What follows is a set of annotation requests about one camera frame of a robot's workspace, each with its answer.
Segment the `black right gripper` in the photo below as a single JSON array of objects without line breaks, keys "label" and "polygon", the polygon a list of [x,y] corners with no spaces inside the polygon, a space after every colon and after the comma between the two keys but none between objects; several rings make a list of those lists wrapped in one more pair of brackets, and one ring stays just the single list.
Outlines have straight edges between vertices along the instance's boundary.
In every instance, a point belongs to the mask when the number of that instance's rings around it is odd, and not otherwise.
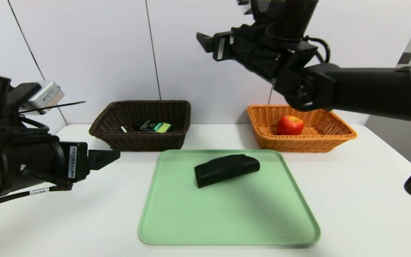
[{"label": "black right gripper", "polygon": [[232,27],[230,31],[215,34],[213,37],[197,32],[196,40],[206,53],[213,53],[213,59],[217,62],[235,60],[255,73],[250,64],[252,54],[258,47],[258,31],[255,28]]}]

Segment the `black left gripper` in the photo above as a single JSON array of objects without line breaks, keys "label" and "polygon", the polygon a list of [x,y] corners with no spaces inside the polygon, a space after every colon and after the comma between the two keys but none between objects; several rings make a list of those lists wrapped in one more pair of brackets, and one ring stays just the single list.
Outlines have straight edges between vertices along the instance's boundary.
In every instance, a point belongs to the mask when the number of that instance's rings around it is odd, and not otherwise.
[{"label": "black left gripper", "polygon": [[16,143],[2,148],[1,185],[31,187],[42,183],[80,182],[89,170],[100,170],[120,156],[121,152],[115,150],[88,150],[85,142]]}]

